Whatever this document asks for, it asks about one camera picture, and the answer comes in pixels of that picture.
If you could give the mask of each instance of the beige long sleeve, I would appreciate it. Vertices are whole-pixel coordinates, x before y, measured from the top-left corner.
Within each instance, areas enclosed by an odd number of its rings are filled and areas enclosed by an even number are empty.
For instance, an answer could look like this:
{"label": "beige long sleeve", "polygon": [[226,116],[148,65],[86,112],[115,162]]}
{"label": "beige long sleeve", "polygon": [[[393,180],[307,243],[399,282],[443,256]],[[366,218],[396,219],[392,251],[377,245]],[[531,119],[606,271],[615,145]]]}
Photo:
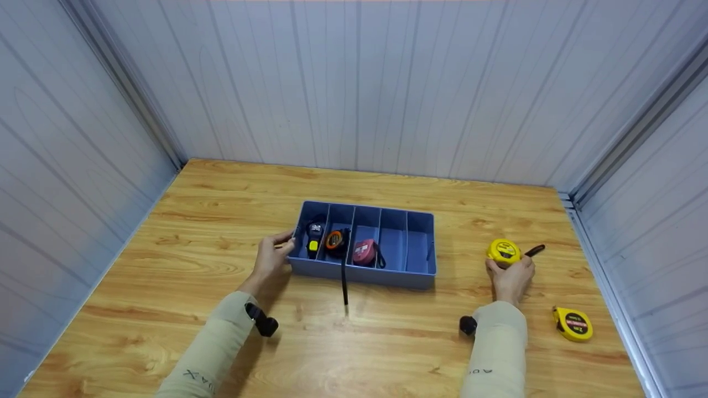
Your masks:
{"label": "beige long sleeve", "polygon": [[207,319],[155,397],[211,398],[219,389],[255,322],[246,313],[250,294],[227,295]]}
{"label": "beige long sleeve", "polygon": [[479,308],[473,317],[477,330],[460,397],[524,397],[526,318],[503,301]]}

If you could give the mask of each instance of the tape measure label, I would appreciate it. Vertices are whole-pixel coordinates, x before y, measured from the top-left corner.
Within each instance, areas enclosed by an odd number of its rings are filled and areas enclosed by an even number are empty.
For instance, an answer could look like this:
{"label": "tape measure label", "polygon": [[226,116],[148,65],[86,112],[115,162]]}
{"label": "tape measure label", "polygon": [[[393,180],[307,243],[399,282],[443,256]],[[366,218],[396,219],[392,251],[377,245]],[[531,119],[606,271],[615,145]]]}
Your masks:
{"label": "tape measure label", "polygon": [[580,315],[569,312],[566,314],[566,324],[577,334],[588,333],[588,324]]}
{"label": "tape measure label", "polygon": [[514,254],[516,254],[516,250],[514,250],[514,246],[511,246],[510,244],[506,242],[500,242],[496,244],[496,249],[499,251],[499,254],[501,254],[503,257],[506,258],[511,258]]}

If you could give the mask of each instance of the sleeve cuff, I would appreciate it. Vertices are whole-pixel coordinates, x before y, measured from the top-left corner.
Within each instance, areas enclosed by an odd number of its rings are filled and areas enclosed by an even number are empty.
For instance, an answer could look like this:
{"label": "sleeve cuff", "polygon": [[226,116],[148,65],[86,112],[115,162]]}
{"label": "sleeve cuff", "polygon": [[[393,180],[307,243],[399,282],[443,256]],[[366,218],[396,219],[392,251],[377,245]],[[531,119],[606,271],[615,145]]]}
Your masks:
{"label": "sleeve cuff", "polygon": [[526,318],[518,308],[506,301],[495,301],[484,307],[480,307],[472,315],[479,328],[495,327],[497,325],[508,325],[512,327],[519,336],[523,337],[524,346],[527,343]]}
{"label": "sleeve cuff", "polygon": [[223,319],[233,324],[253,322],[253,320],[251,320],[249,315],[246,313],[245,305],[247,302],[252,302],[255,305],[258,305],[256,298],[248,293],[229,293],[229,295],[224,297],[219,305],[217,305],[212,314],[209,316],[209,319]]}

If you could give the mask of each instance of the wood grain tabletop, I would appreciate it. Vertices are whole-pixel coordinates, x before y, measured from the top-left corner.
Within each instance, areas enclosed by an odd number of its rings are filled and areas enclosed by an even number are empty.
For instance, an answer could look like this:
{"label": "wood grain tabletop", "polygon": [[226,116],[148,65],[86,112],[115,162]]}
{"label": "wood grain tabletop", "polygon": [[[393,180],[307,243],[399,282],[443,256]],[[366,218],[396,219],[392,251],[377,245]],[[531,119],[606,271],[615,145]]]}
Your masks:
{"label": "wood grain tabletop", "polygon": [[[547,245],[521,305],[529,397],[641,397],[632,365],[551,188],[193,159],[90,296],[22,397],[150,397],[209,313],[253,268],[259,240],[303,200],[435,215],[438,275],[425,292],[283,273],[218,397],[456,397],[472,350],[459,317],[491,302],[489,243]],[[564,339],[554,305],[590,317]]]}

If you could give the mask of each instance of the plastic organizer tray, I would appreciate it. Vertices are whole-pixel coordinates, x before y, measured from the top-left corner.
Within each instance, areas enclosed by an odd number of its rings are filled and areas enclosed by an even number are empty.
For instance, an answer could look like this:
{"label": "plastic organizer tray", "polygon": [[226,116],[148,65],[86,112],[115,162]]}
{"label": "plastic organizer tray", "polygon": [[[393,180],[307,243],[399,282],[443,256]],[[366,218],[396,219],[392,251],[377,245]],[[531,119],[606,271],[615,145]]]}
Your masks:
{"label": "plastic organizer tray", "polygon": [[[295,228],[295,249],[289,256],[297,275],[341,278],[341,259],[334,258],[320,242],[315,259],[307,255],[308,223],[317,215],[326,216],[326,237],[330,231],[351,230],[346,254],[348,282],[375,283],[425,290],[433,286],[437,273],[433,215],[425,212],[324,203],[302,203]],[[369,268],[352,263],[355,242],[374,239],[386,260],[386,268]]]}

